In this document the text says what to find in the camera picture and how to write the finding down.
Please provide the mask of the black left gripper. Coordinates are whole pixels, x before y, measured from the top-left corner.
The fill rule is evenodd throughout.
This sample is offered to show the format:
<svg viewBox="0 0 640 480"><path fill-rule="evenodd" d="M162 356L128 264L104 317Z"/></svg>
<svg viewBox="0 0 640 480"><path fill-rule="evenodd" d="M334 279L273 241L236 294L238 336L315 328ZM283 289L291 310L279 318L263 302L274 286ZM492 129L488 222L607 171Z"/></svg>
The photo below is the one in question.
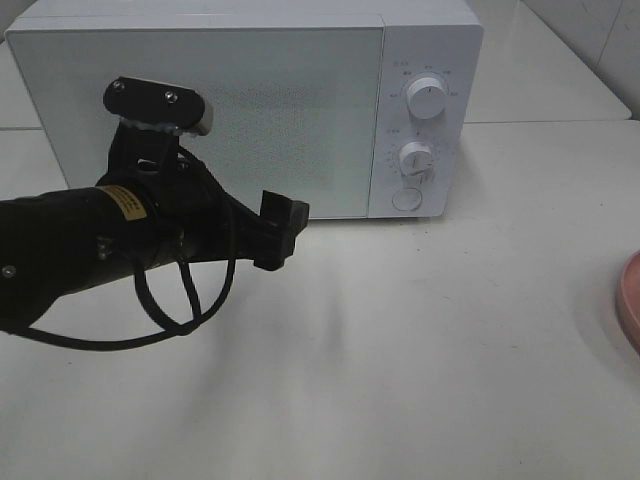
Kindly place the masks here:
<svg viewBox="0 0 640 480"><path fill-rule="evenodd" d="M162 223L183 232L184 256L190 262L235 257L252 260L262 270L279 270L309 221L308 203L267 190L260 218L229 195L200 161L144 160L108 170L98 184L122 186L142 196ZM270 229L267 221L281 229Z"/></svg>

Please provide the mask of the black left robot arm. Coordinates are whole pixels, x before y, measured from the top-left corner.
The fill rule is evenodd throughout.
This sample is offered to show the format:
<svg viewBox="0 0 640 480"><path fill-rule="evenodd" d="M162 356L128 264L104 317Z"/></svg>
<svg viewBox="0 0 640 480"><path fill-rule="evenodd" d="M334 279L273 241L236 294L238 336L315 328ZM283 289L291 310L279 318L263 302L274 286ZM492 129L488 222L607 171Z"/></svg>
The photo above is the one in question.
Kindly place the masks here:
<svg viewBox="0 0 640 480"><path fill-rule="evenodd" d="M58 298L136 268L242 259L278 270L308 219L307 203L269 191L253 212L196 161L4 201L1 328L24 330Z"/></svg>

